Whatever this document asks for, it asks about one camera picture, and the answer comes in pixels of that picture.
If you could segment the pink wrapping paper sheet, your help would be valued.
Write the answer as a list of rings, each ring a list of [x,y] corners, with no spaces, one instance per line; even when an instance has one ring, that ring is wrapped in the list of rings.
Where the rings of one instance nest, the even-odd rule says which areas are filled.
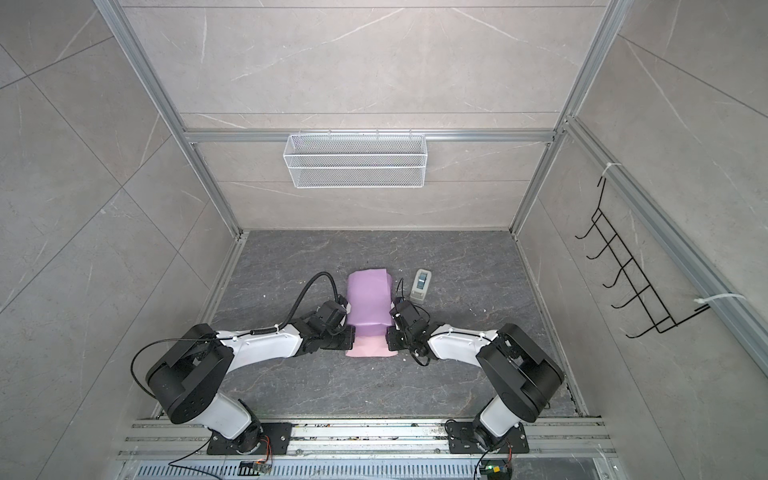
[[[389,349],[386,334],[393,326],[393,279],[386,269],[368,269],[348,277],[347,299],[350,311],[347,323],[355,327],[351,358],[387,358],[397,356]]]

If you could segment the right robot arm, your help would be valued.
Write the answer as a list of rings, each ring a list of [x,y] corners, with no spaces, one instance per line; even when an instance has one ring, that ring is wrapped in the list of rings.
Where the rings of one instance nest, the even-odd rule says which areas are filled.
[[[565,380],[563,370],[514,323],[497,330],[469,330],[433,322],[422,307],[398,297],[387,328],[391,351],[406,350],[420,366],[455,360],[479,367],[495,396],[458,438],[485,451],[500,448],[522,422],[533,423]]]

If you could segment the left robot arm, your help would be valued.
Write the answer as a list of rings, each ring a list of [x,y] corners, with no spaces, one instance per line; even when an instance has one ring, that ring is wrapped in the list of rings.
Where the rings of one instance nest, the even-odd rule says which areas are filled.
[[[146,390],[174,424],[197,422],[225,440],[239,454],[266,445],[266,434],[253,410],[220,391],[226,376],[240,368],[273,359],[349,350],[355,327],[347,322],[351,307],[344,298],[330,300],[314,312],[268,328],[264,333],[215,331],[207,323],[190,328],[145,375]]]

